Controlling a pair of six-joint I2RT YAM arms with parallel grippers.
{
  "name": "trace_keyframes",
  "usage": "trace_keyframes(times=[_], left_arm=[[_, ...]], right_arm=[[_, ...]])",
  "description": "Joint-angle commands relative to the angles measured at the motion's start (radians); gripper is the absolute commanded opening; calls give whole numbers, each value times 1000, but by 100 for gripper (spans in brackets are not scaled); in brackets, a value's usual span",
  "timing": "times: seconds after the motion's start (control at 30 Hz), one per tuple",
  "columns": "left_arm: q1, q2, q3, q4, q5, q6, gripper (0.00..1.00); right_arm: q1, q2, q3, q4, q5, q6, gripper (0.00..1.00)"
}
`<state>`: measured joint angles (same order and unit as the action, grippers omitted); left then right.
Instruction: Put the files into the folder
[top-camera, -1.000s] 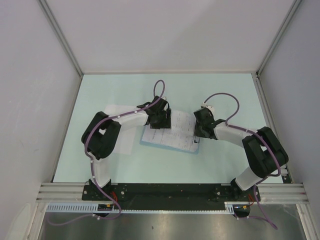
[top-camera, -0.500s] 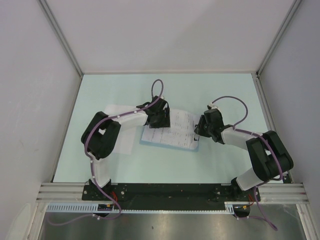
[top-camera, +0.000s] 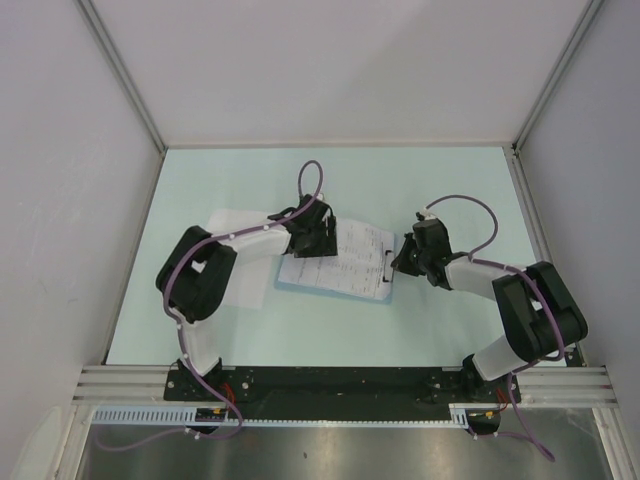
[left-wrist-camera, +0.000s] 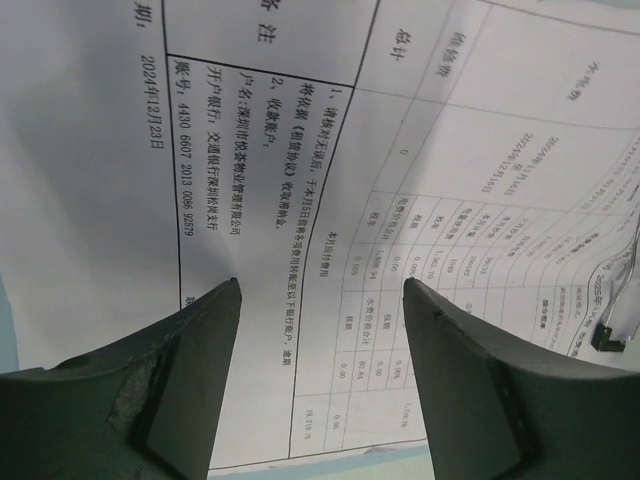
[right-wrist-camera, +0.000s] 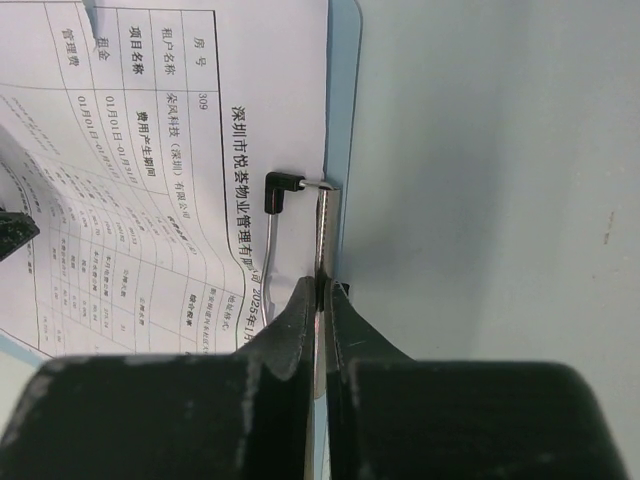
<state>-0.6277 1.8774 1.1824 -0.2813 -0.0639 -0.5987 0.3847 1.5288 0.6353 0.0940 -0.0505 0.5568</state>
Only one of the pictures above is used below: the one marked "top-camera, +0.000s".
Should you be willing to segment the metal clipboard clip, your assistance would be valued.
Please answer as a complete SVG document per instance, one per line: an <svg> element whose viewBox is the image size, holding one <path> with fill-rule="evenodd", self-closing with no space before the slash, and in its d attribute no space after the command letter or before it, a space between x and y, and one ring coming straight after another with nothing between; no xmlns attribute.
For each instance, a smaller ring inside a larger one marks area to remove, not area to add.
<svg viewBox="0 0 640 480"><path fill-rule="evenodd" d="M382 282L383 283L392 283L394 279L394 260L395 253L392 249L384 248L383 249L383 265L382 265Z"/></svg>

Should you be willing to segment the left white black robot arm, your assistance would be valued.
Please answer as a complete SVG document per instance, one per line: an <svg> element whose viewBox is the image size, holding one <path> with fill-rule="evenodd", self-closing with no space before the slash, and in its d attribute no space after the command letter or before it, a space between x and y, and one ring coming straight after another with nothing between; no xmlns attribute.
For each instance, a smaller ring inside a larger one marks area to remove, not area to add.
<svg viewBox="0 0 640 480"><path fill-rule="evenodd" d="M331 206L313 195L257 224L211 233L189 227L161 267L155 284L163 309L178 330L181 362L190 371L186 387L197 398L214 397L221 355L212 346L211 317L223 303L234 271L262 259L335 257L337 220Z"/></svg>

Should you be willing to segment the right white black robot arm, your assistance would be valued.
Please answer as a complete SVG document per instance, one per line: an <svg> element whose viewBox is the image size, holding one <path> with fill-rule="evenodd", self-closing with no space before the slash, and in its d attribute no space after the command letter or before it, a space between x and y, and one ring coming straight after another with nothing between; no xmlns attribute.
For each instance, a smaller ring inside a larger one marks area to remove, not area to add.
<svg viewBox="0 0 640 480"><path fill-rule="evenodd" d="M503 335L462 363L461 388L473 401L493 394L497 380L563 358L565 348L588 333L584 315L552 263L521 268L455 252L448 230L435 216L418 217L391 268L496 303Z"/></svg>

